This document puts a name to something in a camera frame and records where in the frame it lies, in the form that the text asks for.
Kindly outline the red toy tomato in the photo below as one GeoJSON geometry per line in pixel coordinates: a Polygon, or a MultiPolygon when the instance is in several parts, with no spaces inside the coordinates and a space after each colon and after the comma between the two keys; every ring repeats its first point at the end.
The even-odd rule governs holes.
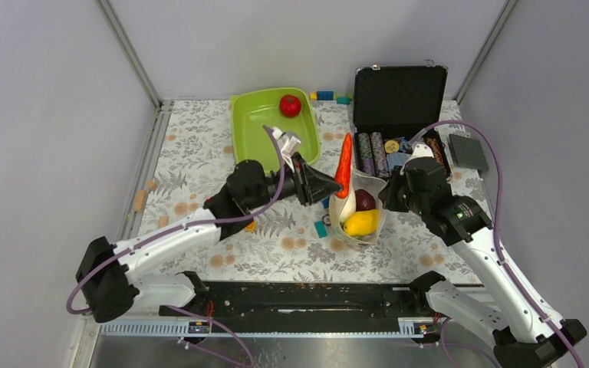
{"type": "Polygon", "coordinates": [[[286,94],[279,101],[279,110],[281,114],[288,118],[296,117],[302,108],[301,100],[291,94],[286,94]]]}

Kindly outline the red toy chili pepper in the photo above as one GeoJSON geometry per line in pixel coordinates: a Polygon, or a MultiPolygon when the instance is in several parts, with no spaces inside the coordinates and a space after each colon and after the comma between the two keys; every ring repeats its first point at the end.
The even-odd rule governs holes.
{"type": "Polygon", "coordinates": [[[335,194],[339,199],[345,199],[349,195],[352,159],[353,138],[351,133],[347,133],[343,140],[336,173],[334,175],[335,182],[341,186],[341,190],[335,194]]]}

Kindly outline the yellow toy lemon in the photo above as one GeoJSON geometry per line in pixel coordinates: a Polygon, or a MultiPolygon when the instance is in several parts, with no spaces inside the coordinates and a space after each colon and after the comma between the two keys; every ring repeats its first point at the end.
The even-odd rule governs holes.
{"type": "Polygon", "coordinates": [[[380,212],[378,209],[355,212],[343,224],[343,231],[350,237],[370,235],[378,229],[380,212]]]}

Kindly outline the white toy radish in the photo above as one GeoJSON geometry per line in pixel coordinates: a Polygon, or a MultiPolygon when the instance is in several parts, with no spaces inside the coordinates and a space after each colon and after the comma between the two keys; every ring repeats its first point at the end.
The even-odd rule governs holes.
{"type": "Polygon", "coordinates": [[[350,192],[346,198],[342,199],[340,202],[340,209],[338,210],[338,219],[339,223],[343,225],[351,215],[353,215],[357,210],[357,203],[356,203],[356,196],[355,192],[350,192]]]}

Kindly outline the clear zip top bag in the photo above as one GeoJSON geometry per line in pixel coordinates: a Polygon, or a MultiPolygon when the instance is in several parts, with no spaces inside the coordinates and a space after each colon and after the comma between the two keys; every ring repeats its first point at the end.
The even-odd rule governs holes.
{"type": "Polygon", "coordinates": [[[347,196],[330,197],[331,234],[353,246],[376,245],[388,214],[378,199],[386,182],[355,168],[350,174],[347,196]]]}

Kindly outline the dark purple mangosteen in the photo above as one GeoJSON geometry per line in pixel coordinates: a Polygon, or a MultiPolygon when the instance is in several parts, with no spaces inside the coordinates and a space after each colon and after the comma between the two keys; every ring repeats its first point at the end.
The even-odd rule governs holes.
{"type": "Polygon", "coordinates": [[[365,189],[358,189],[354,192],[356,201],[356,211],[370,211],[377,209],[375,198],[365,189]]]}

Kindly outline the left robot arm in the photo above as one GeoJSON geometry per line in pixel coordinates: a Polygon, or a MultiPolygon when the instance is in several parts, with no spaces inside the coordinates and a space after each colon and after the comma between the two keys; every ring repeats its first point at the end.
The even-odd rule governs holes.
{"type": "Polygon", "coordinates": [[[332,176],[310,167],[300,154],[277,172],[265,173],[253,159],[238,163],[222,188],[185,218],[147,235],[111,243],[106,237],[87,246],[76,273],[77,287],[98,323],[134,309],[181,307],[197,315],[207,305],[205,291],[186,273],[154,275],[159,264],[204,245],[214,245],[245,229],[275,202],[296,197],[313,205],[344,189],[332,176]]]}

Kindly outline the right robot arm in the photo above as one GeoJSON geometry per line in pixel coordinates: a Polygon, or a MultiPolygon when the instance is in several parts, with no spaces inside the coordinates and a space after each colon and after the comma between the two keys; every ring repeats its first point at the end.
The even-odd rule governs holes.
{"type": "Polygon", "coordinates": [[[494,307],[429,271],[412,282],[410,308],[447,316],[487,343],[500,367],[548,367],[573,353],[587,330],[564,319],[537,292],[507,255],[492,220],[474,199],[455,195],[432,157],[396,167],[379,198],[391,212],[412,212],[475,272],[494,307]]]}

